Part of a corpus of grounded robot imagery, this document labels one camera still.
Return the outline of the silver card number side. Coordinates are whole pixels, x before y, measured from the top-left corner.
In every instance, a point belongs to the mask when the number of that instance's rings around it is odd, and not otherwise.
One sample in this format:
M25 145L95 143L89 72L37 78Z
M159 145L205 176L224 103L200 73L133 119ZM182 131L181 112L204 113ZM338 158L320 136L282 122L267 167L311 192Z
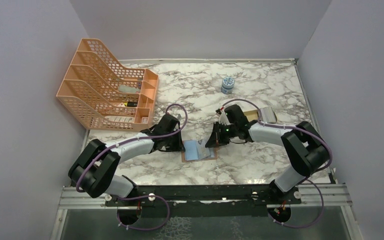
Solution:
M198 159L205 159L211 156L210 149L206 147L207 139L202 138L197 140L196 142L196 149L197 149L197 156Z

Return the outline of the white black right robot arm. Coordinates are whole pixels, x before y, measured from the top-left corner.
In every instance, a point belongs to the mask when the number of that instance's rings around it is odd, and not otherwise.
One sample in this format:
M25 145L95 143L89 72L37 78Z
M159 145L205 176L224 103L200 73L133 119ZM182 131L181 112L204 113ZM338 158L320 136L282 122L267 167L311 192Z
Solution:
M232 138L246 143L269 143L283 146L289 158L289 167L269 184L269 199L280 204L289 196L289 191L332 158L332 151L314 127L307 121L294 126L281 126L249 121L237 104L222 107L217 111L219 121L214 122L207 148L228 145Z

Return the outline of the tan leather card holder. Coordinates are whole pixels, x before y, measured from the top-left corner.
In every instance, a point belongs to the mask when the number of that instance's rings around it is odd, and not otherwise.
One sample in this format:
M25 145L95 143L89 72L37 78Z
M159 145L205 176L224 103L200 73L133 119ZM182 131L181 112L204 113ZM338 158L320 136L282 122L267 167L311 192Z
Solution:
M181 161L183 163L191 163L216 160L218 158L217 148L205 147L207 141L208 138L183 141L185 151L181 153Z

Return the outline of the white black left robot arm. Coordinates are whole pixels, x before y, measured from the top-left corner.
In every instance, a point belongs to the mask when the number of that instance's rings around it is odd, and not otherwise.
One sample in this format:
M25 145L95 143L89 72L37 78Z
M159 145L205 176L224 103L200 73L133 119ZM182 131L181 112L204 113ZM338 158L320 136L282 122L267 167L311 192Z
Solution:
M118 165L155 151L183 152L183 128L176 117L166 113L158 124L120 142L93 139L69 169L68 177L78 192L86 192L91 198L109 194L124 205L132 205L137 200L136 184L126 176L115 175Z

